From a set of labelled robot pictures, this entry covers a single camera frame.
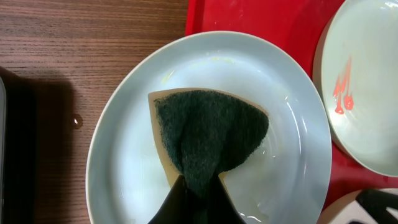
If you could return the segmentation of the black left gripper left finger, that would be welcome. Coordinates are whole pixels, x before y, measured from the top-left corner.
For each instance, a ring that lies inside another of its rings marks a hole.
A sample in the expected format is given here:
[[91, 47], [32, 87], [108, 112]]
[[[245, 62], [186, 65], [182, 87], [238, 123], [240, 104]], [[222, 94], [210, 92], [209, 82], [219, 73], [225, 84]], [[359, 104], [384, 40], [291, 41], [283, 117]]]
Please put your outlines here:
[[184, 224], [192, 220], [184, 176], [178, 176], [158, 212], [149, 224]]

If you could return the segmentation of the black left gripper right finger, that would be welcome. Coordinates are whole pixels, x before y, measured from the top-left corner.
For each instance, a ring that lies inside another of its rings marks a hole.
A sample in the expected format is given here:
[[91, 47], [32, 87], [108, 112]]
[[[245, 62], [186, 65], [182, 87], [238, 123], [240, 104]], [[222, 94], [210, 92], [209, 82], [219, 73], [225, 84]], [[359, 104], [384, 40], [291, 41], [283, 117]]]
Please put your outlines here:
[[214, 175], [210, 180], [208, 224], [244, 224], [217, 175]]

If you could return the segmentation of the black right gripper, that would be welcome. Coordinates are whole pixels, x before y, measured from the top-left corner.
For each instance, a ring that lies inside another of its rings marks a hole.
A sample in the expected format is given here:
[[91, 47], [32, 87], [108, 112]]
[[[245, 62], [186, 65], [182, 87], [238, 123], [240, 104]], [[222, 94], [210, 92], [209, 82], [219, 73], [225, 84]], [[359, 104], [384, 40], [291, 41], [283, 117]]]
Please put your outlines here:
[[397, 224], [397, 216], [389, 210], [397, 210], [397, 189], [365, 189], [354, 201], [377, 223]]

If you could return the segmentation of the green and yellow sponge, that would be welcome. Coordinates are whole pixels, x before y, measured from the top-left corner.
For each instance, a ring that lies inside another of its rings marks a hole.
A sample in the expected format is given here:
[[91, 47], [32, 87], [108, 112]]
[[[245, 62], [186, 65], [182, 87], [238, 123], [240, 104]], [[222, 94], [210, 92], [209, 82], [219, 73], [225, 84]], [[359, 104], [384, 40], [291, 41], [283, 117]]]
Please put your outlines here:
[[265, 109], [236, 95], [177, 88], [148, 95], [155, 147], [169, 185], [184, 177], [198, 198], [213, 177], [240, 166], [263, 142]]

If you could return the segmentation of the white stained plate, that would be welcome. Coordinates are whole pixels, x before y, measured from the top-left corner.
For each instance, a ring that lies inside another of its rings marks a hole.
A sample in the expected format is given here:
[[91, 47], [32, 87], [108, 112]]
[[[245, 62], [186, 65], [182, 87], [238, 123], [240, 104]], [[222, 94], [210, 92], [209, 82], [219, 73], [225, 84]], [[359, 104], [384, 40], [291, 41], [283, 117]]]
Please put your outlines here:
[[[361, 190], [349, 193], [333, 202], [320, 215], [318, 223], [340, 224], [340, 223], [365, 223], [377, 224], [360, 206], [354, 201], [355, 196]], [[397, 216], [397, 210], [388, 210]]]

